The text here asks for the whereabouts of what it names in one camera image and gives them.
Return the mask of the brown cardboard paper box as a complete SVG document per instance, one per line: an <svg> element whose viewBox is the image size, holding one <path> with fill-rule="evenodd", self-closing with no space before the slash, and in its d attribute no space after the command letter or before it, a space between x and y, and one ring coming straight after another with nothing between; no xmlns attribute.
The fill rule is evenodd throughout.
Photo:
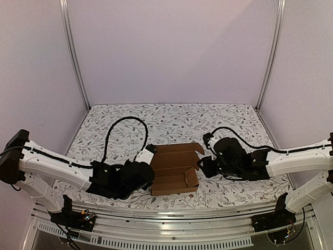
<svg viewBox="0 0 333 250"><path fill-rule="evenodd" d="M163 196L197 191L198 153L204 154L199 143L158 145L157 153L150 164L155 172L151 195Z"/></svg>

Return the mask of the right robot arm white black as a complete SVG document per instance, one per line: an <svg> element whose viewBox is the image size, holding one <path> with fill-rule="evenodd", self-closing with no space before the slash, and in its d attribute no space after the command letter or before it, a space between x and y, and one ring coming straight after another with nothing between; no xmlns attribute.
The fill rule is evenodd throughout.
<svg viewBox="0 0 333 250"><path fill-rule="evenodd" d="M317 170L319 173L301 187L287 192L276 203L269 216L273 227L280 227L305 205L332 192L332 137L305 147L275 149L270 146L254 147L248 153L239 143L240 138L217 139L213 133L203 136L211 152L197 162L207 178L218 174L238 181L268 180L278 175Z"/></svg>

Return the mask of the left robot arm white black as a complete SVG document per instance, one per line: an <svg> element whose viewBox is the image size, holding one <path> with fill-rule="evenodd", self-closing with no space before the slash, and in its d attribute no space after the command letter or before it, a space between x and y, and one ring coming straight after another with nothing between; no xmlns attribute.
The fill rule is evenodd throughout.
<svg viewBox="0 0 333 250"><path fill-rule="evenodd" d="M81 161L47 150L30 140L27 130L19 130L1 153L1 181L25 190L66 226L73 226L78 219L67 207L70 200L57 194L42 177L66 182L86 193L124 200L152 185L155 172L150 163L156 152L156 146L149 144L133 161L122 165Z"/></svg>

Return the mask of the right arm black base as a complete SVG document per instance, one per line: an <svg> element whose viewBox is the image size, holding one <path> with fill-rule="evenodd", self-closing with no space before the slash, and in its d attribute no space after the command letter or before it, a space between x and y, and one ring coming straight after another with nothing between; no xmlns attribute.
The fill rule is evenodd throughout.
<svg viewBox="0 0 333 250"><path fill-rule="evenodd" d="M296 222L296 213L289 212L286 209L285 201L287 194L288 193L284 193L278 198L273 212L251 217L251 225L255 232L271 230Z"/></svg>

